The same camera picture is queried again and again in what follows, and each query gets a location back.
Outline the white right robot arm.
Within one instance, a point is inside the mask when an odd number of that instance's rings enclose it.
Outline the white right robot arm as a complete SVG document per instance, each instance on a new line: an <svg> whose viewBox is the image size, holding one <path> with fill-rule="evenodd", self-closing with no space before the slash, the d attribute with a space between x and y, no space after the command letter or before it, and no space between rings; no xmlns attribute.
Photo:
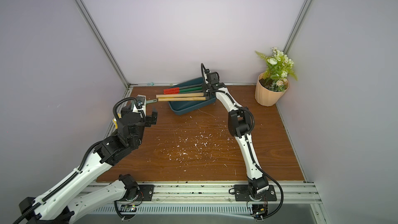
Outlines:
<svg viewBox="0 0 398 224"><path fill-rule="evenodd" d="M228 130L236 139L241 150L246 166L250 196L258 200L264 197L266 192L271 192L268 182L271 180L280 190L280 203L283 203L284 192L281 185L264 172L258 161L251 134L255 127L253 114L234 99L225 84L219 81L220 77L217 72L211 72L202 67L201 73L206 93L211 98L218 99L228 112Z"/></svg>

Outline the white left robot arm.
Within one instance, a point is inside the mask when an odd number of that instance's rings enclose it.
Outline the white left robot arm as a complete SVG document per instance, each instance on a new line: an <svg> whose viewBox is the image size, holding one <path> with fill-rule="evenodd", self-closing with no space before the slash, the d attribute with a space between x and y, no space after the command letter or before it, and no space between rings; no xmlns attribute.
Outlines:
<svg viewBox="0 0 398 224"><path fill-rule="evenodd" d="M115 201L135 201L143 198L138 183L129 175L120 175L113 183L84 197L79 194L95 179L119 163L142 144L144 130L157 123L158 112L146 115L146 104L135 98L117 113L113 108L117 129L107 138L91 145L80 165L42 195L27 197L20 202L19 224L24 219L29 224L72 224L92 210Z"/></svg>

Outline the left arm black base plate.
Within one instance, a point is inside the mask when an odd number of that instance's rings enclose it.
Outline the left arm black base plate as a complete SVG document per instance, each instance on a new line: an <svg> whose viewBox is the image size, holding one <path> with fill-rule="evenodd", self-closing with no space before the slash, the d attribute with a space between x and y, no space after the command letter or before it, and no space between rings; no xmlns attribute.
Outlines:
<svg viewBox="0 0 398 224"><path fill-rule="evenodd" d="M150 202L154 194L154 185L140 184L134 189L128 190L118 201Z"/></svg>

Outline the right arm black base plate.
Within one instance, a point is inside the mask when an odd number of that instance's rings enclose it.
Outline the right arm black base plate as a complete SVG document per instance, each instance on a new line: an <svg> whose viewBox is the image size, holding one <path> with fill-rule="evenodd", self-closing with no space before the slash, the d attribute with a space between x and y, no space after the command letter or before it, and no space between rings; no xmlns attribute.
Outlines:
<svg viewBox="0 0 398 224"><path fill-rule="evenodd" d="M263 189L255 190L248 184L237 184L229 190L229 193L235 197L235 201L237 202L277 201L276 191L273 185L268 185Z"/></svg>

